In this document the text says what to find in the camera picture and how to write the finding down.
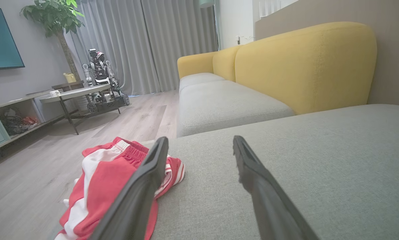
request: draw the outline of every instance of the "tree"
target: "tree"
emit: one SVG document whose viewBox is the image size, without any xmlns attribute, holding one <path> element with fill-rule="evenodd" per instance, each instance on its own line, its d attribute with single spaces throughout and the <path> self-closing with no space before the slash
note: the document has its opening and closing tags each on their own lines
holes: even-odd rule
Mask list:
<svg viewBox="0 0 399 240">
<path fill-rule="evenodd" d="M 84 16 L 75 10 L 75 8 L 78 8 L 76 0 L 34 0 L 34 3 L 34 5 L 22 8 L 20 13 L 23 12 L 26 19 L 31 18 L 34 22 L 41 23 L 45 28 L 45 36 L 47 38 L 53 34 L 57 36 L 65 53 L 70 71 L 75 75 L 75 79 L 80 81 L 81 79 L 63 35 L 63 31 L 76 33 L 76 28 L 84 25 L 76 18 L 77 15 Z"/>
</svg>

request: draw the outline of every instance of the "red and white clothing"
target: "red and white clothing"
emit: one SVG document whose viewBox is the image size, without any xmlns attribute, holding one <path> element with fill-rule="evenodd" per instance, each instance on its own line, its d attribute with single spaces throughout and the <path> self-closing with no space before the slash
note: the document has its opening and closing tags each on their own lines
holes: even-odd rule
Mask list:
<svg viewBox="0 0 399 240">
<path fill-rule="evenodd" d="M 76 180 L 68 209 L 60 219 L 63 230 L 55 240 L 86 240 L 114 202 L 131 175 L 145 159 L 149 149 L 137 142 L 115 138 L 111 143 L 82 152 L 82 175 Z M 158 214 L 156 199 L 183 180 L 184 165 L 178 158 L 167 157 L 165 178 L 155 192 L 145 240 L 149 240 Z"/>
</svg>

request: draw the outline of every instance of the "lamp shade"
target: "lamp shade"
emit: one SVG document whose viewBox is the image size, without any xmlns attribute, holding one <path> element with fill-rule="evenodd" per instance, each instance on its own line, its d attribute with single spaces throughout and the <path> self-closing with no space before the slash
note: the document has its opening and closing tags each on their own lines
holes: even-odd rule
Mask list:
<svg viewBox="0 0 399 240">
<path fill-rule="evenodd" d="M 199 7 L 208 8 L 215 4 L 215 0 L 199 0 Z"/>
</svg>

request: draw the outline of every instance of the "yellow fabric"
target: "yellow fabric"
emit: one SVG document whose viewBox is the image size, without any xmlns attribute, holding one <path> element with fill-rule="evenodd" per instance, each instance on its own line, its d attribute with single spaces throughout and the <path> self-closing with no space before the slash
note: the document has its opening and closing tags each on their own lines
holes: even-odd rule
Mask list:
<svg viewBox="0 0 399 240">
<path fill-rule="evenodd" d="M 213 57 L 214 74 L 235 82 L 235 56 L 241 46 L 220 50 Z"/>
<path fill-rule="evenodd" d="M 242 46 L 236 82 L 305 114 L 367 103 L 376 63 L 372 29 L 325 23 Z"/>
<path fill-rule="evenodd" d="M 179 78 L 196 73 L 213 73 L 213 56 L 216 53 L 202 53 L 179 58 L 177 60 Z"/>
</svg>

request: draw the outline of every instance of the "black metal table leg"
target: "black metal table leg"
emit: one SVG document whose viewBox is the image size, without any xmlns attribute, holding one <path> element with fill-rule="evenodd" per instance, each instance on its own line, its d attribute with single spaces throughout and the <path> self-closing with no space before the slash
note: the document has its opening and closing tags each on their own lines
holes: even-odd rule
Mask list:
<svg viewBox="0 0 399 240">
<path fill-rule="evenodd" d="M 60 97 L 60 105 L 62 105 L 63 111 L 65 112 L 65 116 L 66 116 L 67 120 L 69 121 L 69 123 L 72 125 L 73 129 L 75 130 L 76 135 L 79 135 L 78 130 L 76 129 L 76 126 L 73 124 L 73 121 L 70 118 L 70 114 L 69 114 L 69 112 L 66 109 L 66 105 L 63 102 L 62 97 Z"/>
</svg>

